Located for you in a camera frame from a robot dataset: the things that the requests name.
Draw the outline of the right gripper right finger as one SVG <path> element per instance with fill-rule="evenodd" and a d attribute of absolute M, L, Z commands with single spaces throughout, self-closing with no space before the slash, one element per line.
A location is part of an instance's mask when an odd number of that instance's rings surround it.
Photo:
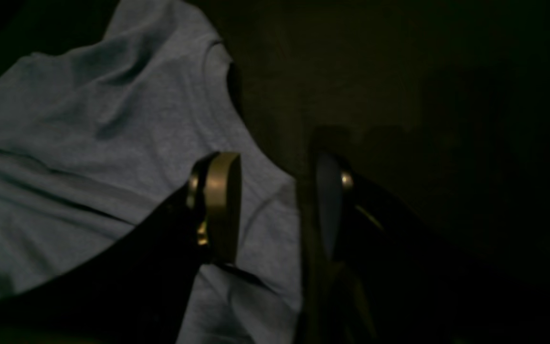
<path fill-rule="evenodd" d="M 550 344 L 550 291 L 442 240 L 338 155 L 313 159 L 329 344 Z"/>

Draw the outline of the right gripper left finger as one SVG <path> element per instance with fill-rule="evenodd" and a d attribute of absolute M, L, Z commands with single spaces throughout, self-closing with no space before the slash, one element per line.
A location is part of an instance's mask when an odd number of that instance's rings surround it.
<path fill-rule="evenodd" d="M 234 264 L 242 158 L 215 152 L 129 235 L 0 301 L 0 344 L 174 344 L 204 264 Z"/>

